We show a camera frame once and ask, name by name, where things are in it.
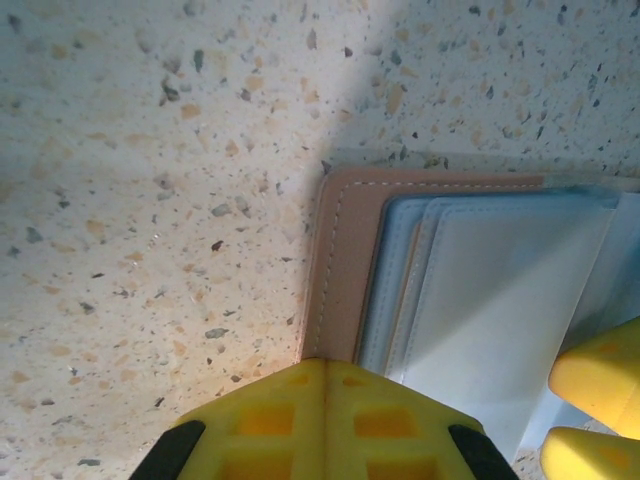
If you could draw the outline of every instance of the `leather cover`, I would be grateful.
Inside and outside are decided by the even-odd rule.
[[[537,191],[542,175],[353,167],[323,181],[298,358],[352,362],[386,202],[396,195]]]

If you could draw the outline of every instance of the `white stitching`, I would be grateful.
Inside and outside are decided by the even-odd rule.
[[[391,186],[391,185],[396,185],[396,186],[414,186],[414,187],[438,187],[438,188],[444,188],[444,189],[448,189],[448,188],[478,188],[478,189],[483,189],[483,188],[509,188],[509,189],[521,189],[521,188],[538,188],[540,187],[540,185],[538,184],[531,184],[531,185],[476,185],[476,184],[471,184],[471,183],[426,183],[426,182],[353,182],[353,183],[349,183],[347,185],[345,185],[344,187],[342,187],[342,190],[340,190],[340,195],[338,196],[338,205],[336,208],[336,214],[333,218],[333,229],[331,231],[331,247],[329,249],[329,260],[327,261],[327,270],[325,272],[324,275],[324,282],[322,285],[322,303],[320,304],[320,313],[319,313],[319,317],[318,317],[318,324],[316,326],[316,335],[315,335],[315,340],[314,340],[314,345],[313,345],[313,355],[315,356],[315,354],[318,353],[318,346],[320,344],[320,328],[322,327],[322,322],[324,321],[324,309],[325,309],[325,305],[326,305],[326,300],[327,300],[327,292],[329,289],[329,278],[331,277],[331,263],[333,262],[333,253],[334,253],[334,249],[335,249],[335,239],[336,239],[336,233],[338,231],[338,220],[340,217],[340,209],[342,208],[342,199],[344,198],[344,193],[345,191],[350,188],[350,187],[354,187],[354,186],[367,186],[367,187],[371,187],[371,186],[375,186],[375,185],[382,185],[382,186]]]

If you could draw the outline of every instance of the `wallet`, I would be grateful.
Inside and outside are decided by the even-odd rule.
[[[299,358],[474,416],[501,453],[588,417],[559,352],[640,315],[640,180],[347,168],[323,181]]]

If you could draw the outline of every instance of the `yellow plastic corner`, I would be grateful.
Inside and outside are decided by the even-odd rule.
[[[638,480],[640,441],[557,427],[540,453],[548,480]]]
[[[187,415],[180,480],[474,480],[448,426],[473,418],[343,362],[305,360]]]
[[[616,433],[639,440],[640,317],[558,357],[549,387]]]

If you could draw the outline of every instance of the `terrazzo countertop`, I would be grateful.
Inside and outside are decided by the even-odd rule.
[[[640,176],[640,7],[580,5],[2,2],[0,476],[291,364],[336,165]]]

